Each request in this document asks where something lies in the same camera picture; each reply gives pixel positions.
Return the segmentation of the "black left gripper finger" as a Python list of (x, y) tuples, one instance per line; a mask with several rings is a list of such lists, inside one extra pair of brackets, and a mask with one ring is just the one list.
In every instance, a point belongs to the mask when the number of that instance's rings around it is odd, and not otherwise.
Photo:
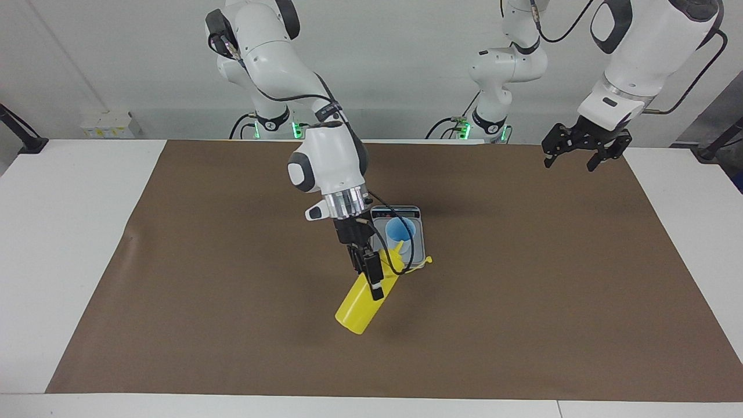
[(632, 142), (631, 135), (619, 135), (614, 138), (610, 145), (597, 140), (590, 140), (591, 149), (595, 150), (589, 161), (586, 163), (587, 170), (594, 172), (603, 161), (616, 160), (622, 157), (624, 151)]
[(575, 150), (574, 137), (573, 129), (559, 122), (549, 130), (542, 140), (543, 163), (546, 168), (550, 168), (561, 154)]

